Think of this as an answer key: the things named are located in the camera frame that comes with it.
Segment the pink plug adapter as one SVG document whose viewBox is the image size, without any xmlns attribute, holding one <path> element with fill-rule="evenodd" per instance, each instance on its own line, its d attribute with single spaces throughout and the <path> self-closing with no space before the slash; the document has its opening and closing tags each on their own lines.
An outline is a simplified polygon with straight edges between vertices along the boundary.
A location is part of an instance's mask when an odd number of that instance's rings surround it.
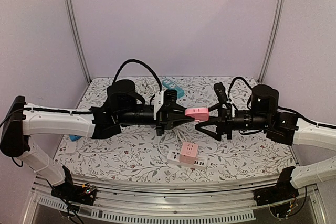
<svg viewBox="0 0 336 224">
<path fill-rule="evenodd" d="M 184 112 L 185 116 L 194 119 L 196 123 L 201 123 L 209 120 L 209 110 L 206 107 L 188 108 Z"/>
</svg>

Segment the light pink cube socket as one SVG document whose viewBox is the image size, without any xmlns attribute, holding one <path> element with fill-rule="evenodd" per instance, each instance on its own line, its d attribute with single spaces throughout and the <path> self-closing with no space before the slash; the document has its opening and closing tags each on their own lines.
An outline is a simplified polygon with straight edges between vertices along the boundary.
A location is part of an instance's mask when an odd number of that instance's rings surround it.
<svg viewBox="0 0 336 224">
<path fill-rule="evenodd" d="M 191 142 L 183 142 L 179 161 L 184 164 L 193 165 L 198 155 L 198 144 Z"/>
</svg>

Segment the white power strip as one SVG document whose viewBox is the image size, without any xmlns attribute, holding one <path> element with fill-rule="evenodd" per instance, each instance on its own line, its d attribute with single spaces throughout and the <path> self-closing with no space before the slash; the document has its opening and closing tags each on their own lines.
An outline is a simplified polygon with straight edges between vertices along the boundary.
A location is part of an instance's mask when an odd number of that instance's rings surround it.
<svg viewBox="0 0 336 224">
<path fill-rule="evenodd" d="M 196 155 L 196 157 L 188 157 L 174 150 L 169 150 L 166 159 L 168 163 L 194 169 L 205 169 L 208 163 L 207 156 Z"/>
</svg>

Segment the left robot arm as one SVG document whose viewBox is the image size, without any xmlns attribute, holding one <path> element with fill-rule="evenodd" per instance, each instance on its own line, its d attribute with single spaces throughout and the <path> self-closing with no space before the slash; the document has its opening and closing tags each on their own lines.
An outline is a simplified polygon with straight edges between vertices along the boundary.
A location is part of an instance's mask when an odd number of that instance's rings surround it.
<svg viewBox="0 0 336 224">
<path fill-rule="evenodd" d="M 157 136 L 194 119 L 185 115 L 185 108 L 177 103 L 177 91 L 163 90 L 146 104 L 129 79 L 114 79 L 107 87 L 107 98 L 101 107 L 88 110 L 47 108 L 28 104 L 24 96 L 17 96 L 1 122 L 1 152 L 27 164 L 50 183 L 51 188 L 67 200 L 84 191 L 74 185 L 71 172 L 56 164 L 29 138 L 35 134 L 69 134 L 91 139 L 109 139 L 132 125 L 155 127 Z"/>
</svg>

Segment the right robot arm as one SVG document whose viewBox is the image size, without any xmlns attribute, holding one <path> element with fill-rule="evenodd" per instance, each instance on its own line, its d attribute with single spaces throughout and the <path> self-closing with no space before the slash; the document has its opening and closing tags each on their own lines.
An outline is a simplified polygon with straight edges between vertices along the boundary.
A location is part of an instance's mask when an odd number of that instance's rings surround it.
<svg viewBox="0 0 336 224">
<path fill-rule="evenodd" d="M 221 141 L 232 139 L 233 131 L 262 131 L 269 140 L 284 144 L 308 145 L 335 150 L 335 125 L 315 122 L 299 112 L 278 105 L 279 92 L 265 84 L 251 88 L 250 109 L 237 110 L 229 99 L 230 89 L 219 82 L 214 84 L 218 103 L 209 111 L 217 111 L 207 121 L 196 124 L 196 130 Z M 271 190 L 276 201 L 284 200 L 292 189 L 335 179 L 335 157 L 311 165 L 287 167 Z"/>
</svg>

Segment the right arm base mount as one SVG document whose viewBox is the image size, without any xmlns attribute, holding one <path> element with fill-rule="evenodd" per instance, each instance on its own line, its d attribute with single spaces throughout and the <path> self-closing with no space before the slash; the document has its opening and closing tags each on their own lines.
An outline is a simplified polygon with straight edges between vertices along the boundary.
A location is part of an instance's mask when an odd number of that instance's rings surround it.
<svg viewBox="0 0 336 224">
<path fill-rule="evenodd" d="M 273 204 L 299 196 L 298 189 L 294 188 L 290 182 L 294 169 L 294 166 L 284 168 L 274 186 L 255 189 L 253 199 L 257 206 Z"/>
</svg>

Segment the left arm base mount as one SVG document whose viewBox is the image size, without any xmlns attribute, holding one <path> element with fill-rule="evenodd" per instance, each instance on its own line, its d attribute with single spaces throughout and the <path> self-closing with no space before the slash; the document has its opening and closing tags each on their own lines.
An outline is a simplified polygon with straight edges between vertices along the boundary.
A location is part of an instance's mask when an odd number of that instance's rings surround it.
<svg viewBox="0 0 336 224">
<path fill-rule="evenodd" d="M 96 199 L 97 187 L 90 183 L 75 185 L 70 170 L 65 166 L 62 168 L 65 172 L 65 180 L 62 184 L 51 187 L 51 195 L 64 201 L 92 206 Z"/>
</svg>

